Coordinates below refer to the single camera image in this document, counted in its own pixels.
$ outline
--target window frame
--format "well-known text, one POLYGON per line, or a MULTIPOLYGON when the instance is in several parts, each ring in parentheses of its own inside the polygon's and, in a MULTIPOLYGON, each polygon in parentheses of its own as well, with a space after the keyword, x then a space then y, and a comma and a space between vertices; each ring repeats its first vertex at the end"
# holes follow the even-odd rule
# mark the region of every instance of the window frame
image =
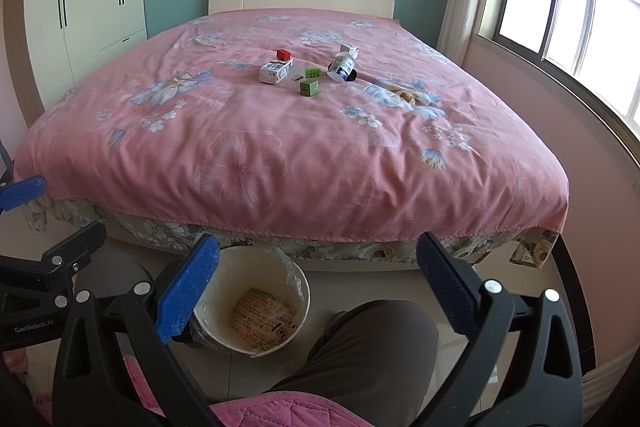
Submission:
MULTIPOLYGON (((584 52, 588 44, 591 25, 593 24, 595 0, 587 0, 587 3, 588 13, 583 24, 580 46, 578 47, 577 54, 576 66, 578 68, 581 67, 581 62, 584 59, 584 52)), ((527 62, 530 62, 546 74, 549 74, 562 87, 564 87, 564 89, 569 91, 616 136, 616 139, 640 169, 640 124, 636 123, 633 119, 634 113, 640 102, 640 79, 636 85, 636 91, 629 111, 626 116, 622 117, 618 111, 609 105, 609 103, 601 99, 597 94, 583 86, 575 77, 566 73, 566 71, 556 66, 546 58, 546 53, 548 52, 549 44, 551 42, 552 30, 558 17, 558 0, 551 0, 545 33, 538 52, 534 52, 500 34, 506 5, 507 0, 500 0, 492 41, 500 44, 516 55, 519 55, 521 58, 524 58, 527 62)))

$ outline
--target white box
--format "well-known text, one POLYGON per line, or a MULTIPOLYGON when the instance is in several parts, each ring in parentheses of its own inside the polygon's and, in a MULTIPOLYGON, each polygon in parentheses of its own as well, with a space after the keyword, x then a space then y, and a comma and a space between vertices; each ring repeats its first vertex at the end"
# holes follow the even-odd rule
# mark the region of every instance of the white box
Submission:
POLYGON ((289 60, 272 60, 260 68, 260 81, 275 86, 283 78, 287 78, 293 58, 289 60))
POLYGON ((355 44, 340 44, 340 51, 347 52, 353 58, 358 58, 358 53, 360 52, 360 47, 355 44))

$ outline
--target gray pants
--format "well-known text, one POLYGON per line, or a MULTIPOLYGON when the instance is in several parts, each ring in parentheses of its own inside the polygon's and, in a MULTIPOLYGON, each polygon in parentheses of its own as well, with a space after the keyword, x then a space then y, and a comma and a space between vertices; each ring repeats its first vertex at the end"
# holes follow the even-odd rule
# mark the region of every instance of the gray pants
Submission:
MULTIPOLYGON (((76 292, 118 295, 149 279, 132 257, 100 251, 78 274, 76 292)), ((119 338, 128 351, 125 340, 119 338)), ((375 427, 407 427, 427 393, 437 352, 438 330, 423 308, 372 301, 329 324, 305 365, 270 391, 323 396, 375 427)))

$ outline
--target blue gripper pad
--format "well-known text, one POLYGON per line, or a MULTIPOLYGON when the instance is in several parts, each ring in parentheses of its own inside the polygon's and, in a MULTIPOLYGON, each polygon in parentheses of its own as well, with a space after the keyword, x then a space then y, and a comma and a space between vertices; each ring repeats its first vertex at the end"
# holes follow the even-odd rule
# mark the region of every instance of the blue gripper pad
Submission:
POLYGON ((182 333, 219 260, 218 242, 210 235, 202 236, 158 301, 156 333, 163 344, 182 333))
POLYGON ((418 266, 429 282, 449 324, 456 333, 473 341, 478 334, 478 310, 482 281, 462 259, 452 259, 431 233, 418 238, 418 266))
POLYGON ((41 197, 45 188, 47 188, 47 184, 41 176, 0 188, 0 212, 11 210, 27 201, 41 197))

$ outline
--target red block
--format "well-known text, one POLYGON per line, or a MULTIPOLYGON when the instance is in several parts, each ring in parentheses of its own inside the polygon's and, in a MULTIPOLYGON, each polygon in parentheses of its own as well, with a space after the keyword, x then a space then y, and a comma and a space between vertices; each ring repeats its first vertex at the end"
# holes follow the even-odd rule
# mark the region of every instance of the red block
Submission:
POLYGON ((276 51, 276 57, 280 60, 289 60, 291 58, 291 54, 286 50, 278 50, 276 51))

